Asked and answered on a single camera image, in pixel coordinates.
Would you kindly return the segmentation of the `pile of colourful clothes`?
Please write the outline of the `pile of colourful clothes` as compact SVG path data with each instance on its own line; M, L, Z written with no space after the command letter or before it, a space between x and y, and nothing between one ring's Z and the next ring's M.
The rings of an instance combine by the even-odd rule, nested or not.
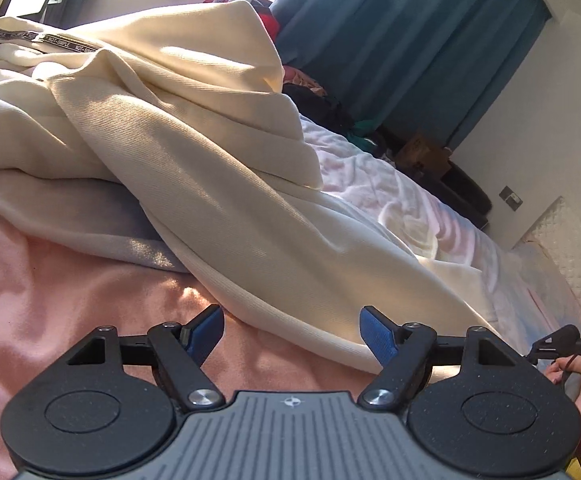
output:
M355 120L340 101L319 81L301 70L296 62L283 67L283 92L303 116L315 125L343 136L362 152L393 163L394 151L400 148L400 144L389 138L385 127L374 127L371 120Z

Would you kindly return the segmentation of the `white quilted headboard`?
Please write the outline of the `white quilted headboard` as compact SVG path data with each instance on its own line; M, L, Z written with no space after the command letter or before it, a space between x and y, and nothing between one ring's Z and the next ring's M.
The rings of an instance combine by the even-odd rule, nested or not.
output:
M558 197L533 223L519 246L534 246L561 276L581 310L581 218Z

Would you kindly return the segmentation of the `pink bed blanket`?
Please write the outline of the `pink bed blanket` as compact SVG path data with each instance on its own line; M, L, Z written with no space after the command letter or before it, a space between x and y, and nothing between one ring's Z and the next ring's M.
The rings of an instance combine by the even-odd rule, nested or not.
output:
M478 269L495 309L496 328L527 351L567 324L581 330L581 306L537 243L504 252L469 221L408 177L343 136L305 122L325 190L397 230L413 252ZM0 217L0 416L32 378L100 325L124 335L164 321L185 322L211 296L188 274L80 254L22 234ZM204 366L225 394L237 390L360 392L366 373L315 356L228 316ZM0 479L15 469L0 436Z

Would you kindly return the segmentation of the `brown cardboard box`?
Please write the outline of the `brown cardboard box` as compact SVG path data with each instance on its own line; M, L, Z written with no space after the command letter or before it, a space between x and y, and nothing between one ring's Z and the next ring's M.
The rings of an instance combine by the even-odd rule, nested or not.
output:
M442 178L451 169L450 153L420 134L404 144L394 162L397 168L427 171L435 178Z

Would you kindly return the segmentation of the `teal right curtain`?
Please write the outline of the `teal right curtain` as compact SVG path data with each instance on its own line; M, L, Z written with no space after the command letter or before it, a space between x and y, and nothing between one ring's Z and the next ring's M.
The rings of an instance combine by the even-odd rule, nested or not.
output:
M539 38L544 0L275 0L283 62L355 119L456 148Z

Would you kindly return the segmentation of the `grey wall socket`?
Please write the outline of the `grey wall socket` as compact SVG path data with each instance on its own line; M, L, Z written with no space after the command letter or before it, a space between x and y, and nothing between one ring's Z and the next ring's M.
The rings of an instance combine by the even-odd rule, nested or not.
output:
M512 211L517 211L523 204L523 200L509 186L505 186L505 188L499 192L499 198L503 200Z

